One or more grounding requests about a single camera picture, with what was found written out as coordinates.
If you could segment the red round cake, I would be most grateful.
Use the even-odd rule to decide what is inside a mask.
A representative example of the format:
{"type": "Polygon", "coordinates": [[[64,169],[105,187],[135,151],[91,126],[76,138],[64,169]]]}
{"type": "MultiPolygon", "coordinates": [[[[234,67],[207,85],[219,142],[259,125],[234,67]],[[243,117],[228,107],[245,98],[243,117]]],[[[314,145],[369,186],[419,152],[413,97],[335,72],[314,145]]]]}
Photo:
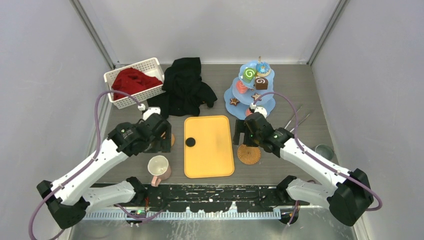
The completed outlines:
{"type": "Polygon", "coordinates": [[[245,116],[248,117],[249,115],[251,115],[253,112],[250,108],[247,108],[245,111],[245,116]]]}

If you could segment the pink mug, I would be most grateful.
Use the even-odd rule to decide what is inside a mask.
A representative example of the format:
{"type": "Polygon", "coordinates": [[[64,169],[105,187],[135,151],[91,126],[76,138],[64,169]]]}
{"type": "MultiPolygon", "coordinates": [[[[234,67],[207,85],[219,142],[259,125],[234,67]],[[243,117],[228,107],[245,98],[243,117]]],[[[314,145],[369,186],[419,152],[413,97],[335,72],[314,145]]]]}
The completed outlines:
{"type": "Polygon", "coordinates": [[[162,181],[167,180],[172,174],[169,161],[163,155],[152,157],[148,162],[147,170],[152,175],[150,183],[152,187],[158,187],[162,181]]]}

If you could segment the brown star cookie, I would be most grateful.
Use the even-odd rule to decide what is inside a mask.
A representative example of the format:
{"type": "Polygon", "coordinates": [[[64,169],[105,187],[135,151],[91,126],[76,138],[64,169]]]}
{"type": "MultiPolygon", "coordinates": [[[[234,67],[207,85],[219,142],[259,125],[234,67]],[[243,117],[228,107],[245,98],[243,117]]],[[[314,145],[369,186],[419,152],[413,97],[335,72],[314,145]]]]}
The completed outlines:
{"type": "Polygon", "coordinates": [[[258,101],[262,100],[261,95],[259,93],[256,93],[256,92],[251,96],[251,98],[253,99],[254,102],[258,102],[258,101]]]}
{"type": "Polygon", "coordinates": [[[239,101],[237,98],[235,98],[235,97],[234,97],[234,98],[231,98],[231,99],[230,99],[230,101],[229,101],[229,104],[230,104],[230,105],[232,105],[232,106],[235,106],[235,107],[236,107],[239,103],[240,103],[240,101],[239,101]]]}

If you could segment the pink swirl roll cake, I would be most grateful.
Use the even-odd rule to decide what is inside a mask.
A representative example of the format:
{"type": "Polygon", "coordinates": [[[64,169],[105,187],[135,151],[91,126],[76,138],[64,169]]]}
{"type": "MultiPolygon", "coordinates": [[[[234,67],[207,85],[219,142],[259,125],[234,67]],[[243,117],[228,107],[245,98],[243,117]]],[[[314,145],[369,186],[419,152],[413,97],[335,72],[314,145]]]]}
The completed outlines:
{"type": "Polygon", "coordinates": [[[249,90],[249,88],[248,88],[248,87],[246,87],[246,86],[243,84],[243,82],[242,82],[241,80],[238,80],[238,81],[237,81],[237,83],[236,83],[235,87],[236,87],[236,90],[237,90],[240,94],[245,94],[245,93],[249,90]]]}

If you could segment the chocolate swirl roll cake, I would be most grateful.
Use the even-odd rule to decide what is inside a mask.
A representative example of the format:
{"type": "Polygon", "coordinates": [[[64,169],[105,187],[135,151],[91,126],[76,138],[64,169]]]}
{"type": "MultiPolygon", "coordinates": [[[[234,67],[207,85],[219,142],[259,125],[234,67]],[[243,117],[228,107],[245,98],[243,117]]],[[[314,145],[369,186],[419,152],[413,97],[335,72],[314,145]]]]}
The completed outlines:
{"type": "Polygon", "coordinates": [[[267,90],[269,87],[269,81],[265,77],[257,77],[254,80],[254,88],[258,91],[267,90]]]}

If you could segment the metal tongs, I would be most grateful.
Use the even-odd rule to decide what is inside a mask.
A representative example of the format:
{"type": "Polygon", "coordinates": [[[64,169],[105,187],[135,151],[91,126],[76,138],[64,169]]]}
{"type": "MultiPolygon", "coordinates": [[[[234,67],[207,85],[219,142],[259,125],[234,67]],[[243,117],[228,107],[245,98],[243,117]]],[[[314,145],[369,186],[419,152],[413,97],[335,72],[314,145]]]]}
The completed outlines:
{"type": "Polygon", "coordinates": [[[295,128],[301,125],[303,122],[306,121],[306,119],[311,115],[311,112],[307,112],[304,116],[299,115],[301,109],[303,108],[303,105],[300,105],[298,109],[296,110],[296,113],[293,114],[291,119],[285,124],[284,128],[286,130],[289,130],[290,133],[294,133],[295,128]]]}

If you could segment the yellow tray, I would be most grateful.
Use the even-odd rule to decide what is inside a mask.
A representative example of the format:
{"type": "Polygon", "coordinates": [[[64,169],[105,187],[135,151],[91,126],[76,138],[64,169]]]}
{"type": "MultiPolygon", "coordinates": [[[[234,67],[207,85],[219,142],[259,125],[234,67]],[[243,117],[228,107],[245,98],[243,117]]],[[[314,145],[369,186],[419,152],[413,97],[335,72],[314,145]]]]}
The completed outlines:
{"type": "Polygon", "coordinates": [[[229,119],[224,115],[189,117],[184,121],[184,174],[190,179],[228,177],[235,171],[229,119]],[[194,138],[193,147],[185,144],[194,138]]]}

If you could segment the blue three-tier cake stand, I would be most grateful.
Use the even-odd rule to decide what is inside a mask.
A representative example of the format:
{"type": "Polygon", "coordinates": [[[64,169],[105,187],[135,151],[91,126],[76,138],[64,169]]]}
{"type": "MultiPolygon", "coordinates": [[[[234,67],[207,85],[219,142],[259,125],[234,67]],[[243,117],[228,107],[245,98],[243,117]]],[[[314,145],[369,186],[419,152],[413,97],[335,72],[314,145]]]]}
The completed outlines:
{"type": "MultiPolygon", "coordinates": [[[[265,76],[267,78],[269,84],[267,90],[256,90],[254,87],[255,78],[258,78],[259,76],[256,75],[255,78],[252,79],[250,83],[246,83],[243,81],[243,71],[245,68],[256,68],[256,65],[258,62],[264,62],[260,57],[257,60],[249,61],[248,63],[243,64],[240,69],[238,76],[233,79],[231,86],[225,91],[224,93],[224,101],[225,101],[225,107],[226,110],[233,116],[235,116],[239,120],[243,120],[246,118],[245,112],[247,108],[249,108],[249,105],[252,104],[254,101],[251,98],[251,96],[254,93],[258,93],[260,95],[263,95],[268,92],[272,92],[274,90],[274,77],[275,72],[271,68],[271,72],[269,75],[265,76]],[[236,83],[240,80],[243,82],[243,84],[248,87],[248,91],[244,94],[240,94],[236,89],[236,83]],[[240,103],[237,106],[230,105],[230,99],[231,98],[237,98],[240,103]]],[[[267,110],[267,113],[271,113],[271,111],[275,108],[276,101],[272,95],[266,95],[261,97],[261,101],[258,101],[256,103],[257,106],[264,107],[267,110]]]]}

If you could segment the green roll cake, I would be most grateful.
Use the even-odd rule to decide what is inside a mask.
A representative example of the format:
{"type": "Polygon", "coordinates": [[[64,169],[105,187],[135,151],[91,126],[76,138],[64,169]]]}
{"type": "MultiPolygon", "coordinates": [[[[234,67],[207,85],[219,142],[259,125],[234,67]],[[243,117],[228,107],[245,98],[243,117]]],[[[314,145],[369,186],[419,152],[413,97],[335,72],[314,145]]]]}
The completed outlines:
{"type": "Polygon", "coordinates": [[[257,71],[255,68],[246,67],[243,71],[242,79],[245,83],[250,83],[252,79],[254,79],[257,75],[257,71]]]}

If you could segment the blue donut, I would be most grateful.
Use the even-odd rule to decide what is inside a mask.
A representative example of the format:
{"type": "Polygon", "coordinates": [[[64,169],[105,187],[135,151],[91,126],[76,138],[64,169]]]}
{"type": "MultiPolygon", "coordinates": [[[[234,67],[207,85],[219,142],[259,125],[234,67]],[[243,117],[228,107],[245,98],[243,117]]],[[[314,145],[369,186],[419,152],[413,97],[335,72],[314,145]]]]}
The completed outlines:
{"type": "Polygon", "coordinates": [[[258,77],[266,77],[271,72],[270,64],[264,61],[258,62],[255,66],[255,69],[256,69],[256,75],[258,77]]]}

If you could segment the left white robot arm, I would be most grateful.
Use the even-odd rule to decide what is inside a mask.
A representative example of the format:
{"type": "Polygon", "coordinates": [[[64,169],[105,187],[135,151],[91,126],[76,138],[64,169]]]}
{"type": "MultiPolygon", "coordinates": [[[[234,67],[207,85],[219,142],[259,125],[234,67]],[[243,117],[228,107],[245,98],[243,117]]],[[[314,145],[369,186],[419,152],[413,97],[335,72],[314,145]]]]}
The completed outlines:
{"type": "Polygon", "coordinates": [[[145,203],[147,190],[136,178],[104,187],[93,185],[109,170],[141,153],[169,153],[172,125],[159,113],[136,123],[118,124],[99,147],[78,166],[55,181],[43,180],[37,190],[55,222],[64,230],[88,213],[116,204],[145,203]]]}

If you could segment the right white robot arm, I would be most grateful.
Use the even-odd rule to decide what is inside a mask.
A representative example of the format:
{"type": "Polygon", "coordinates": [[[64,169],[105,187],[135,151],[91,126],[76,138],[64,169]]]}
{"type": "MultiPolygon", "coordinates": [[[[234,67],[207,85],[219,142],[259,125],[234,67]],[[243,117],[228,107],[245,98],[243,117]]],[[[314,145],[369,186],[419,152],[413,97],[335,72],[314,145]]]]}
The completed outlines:
{"type": "Polygon", "coordinates": [[[277,198],[283,205],[303,201],[330,211],[340,223],[352,227],[374,202],[367,174],[341,167],[304,145],[285,128],[273,128],[266,118],[255,112],[235,122],[233,144],[260,147],[309,174],[318,183],[289,175],[277,185],[277,198]]]}

